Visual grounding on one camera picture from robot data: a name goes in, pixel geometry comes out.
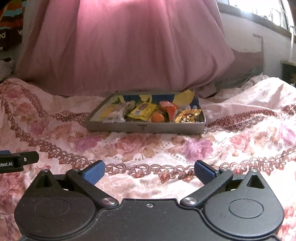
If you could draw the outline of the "gold foil snack packet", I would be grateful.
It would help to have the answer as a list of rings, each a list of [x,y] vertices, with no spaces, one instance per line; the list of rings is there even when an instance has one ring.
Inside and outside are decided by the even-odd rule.
[[[176,119],[175,123],[195,123],[199,122],[199,116],[201,114],[201,109],[186,109],[181,111]]]

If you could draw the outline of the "clear white snack bar packet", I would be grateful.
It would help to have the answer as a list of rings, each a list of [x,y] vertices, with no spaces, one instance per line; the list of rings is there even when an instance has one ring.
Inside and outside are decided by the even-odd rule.
[[[135,101],[120,103],[107,115],[103,123],[124,123],[125,116],[135,107]]]

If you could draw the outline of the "orange jelly snack bag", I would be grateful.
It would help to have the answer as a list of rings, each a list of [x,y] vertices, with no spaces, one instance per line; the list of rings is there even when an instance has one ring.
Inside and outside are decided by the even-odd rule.
[[[156,110],[152,113],[153,123],[173,122],[176,118],[179,107],[169,101],[160,101]]]

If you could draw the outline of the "yellow cake snack packet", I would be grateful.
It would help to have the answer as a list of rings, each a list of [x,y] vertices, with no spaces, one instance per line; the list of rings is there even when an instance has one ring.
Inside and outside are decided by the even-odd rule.
[[[142,102],[128,114],[128,117],[137,120],[147,121],[149,117],[153,114],[153,112],[156,110],[156,108],[156,104]]]

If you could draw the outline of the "floral pink bedsheet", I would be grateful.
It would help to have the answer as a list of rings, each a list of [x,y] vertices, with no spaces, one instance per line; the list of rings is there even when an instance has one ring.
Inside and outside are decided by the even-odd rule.
[[[37,151],[38,163],[1,175],[1,240],[17,240],[14,209],[42,169],[63,174],[103,160],[97,184],[116,199],[177,198],[201,182],[193,164],[201,159],[235,174],[261,172],[285,210],[278,232],[295,240],[295,88],[260,75],[240,88],[201,99],[202,135],[90,133],[85,119],[101,97],[61,97],[17,78],[1,84],[1,149]]]

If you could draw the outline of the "grey tray with cartoon liner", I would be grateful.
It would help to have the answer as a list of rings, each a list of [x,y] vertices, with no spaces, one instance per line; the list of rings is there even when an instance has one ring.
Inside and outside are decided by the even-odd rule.
[[[204,132],[206,119],[203,111],[199,116],[199,122],[195,123],[175,123],[175,120],[171,123],[153,123],[151,116],[147,121],[143,121],[130,118],[128,114],[125,116],[124,123],[103,123],[103,120],[116,105],[127,101],[135,101],[134,109],[142,102],[153,103],[158,107],[160,101],[169,101],[179,107],[177,115],[186,109],[201,109],[198,97],[191,90],[183,92],[115,92],[92,111],[86,119],[86,128],[94,132],[176,134],[202,134]]]

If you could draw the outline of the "pink pillow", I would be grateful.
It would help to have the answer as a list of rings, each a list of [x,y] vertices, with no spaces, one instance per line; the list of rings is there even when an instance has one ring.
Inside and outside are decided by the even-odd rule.
[[[64,96],[181,91],[234,59],[215,1],[28,1],[16,76]]]

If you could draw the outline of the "dark wooden bedside cabinet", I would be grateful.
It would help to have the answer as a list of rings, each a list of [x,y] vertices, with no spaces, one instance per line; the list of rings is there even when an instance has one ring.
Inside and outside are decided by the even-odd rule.
[[[280,61],[282,66],[281,79],[295,86],[296,64],[289,61]]]

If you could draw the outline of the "colourful paper shopping bag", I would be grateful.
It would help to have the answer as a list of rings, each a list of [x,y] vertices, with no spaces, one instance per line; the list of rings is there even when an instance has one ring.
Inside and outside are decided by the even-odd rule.
[[[27,1],[23,0],[1,0],[1,51],[21,43],[26,5]]]

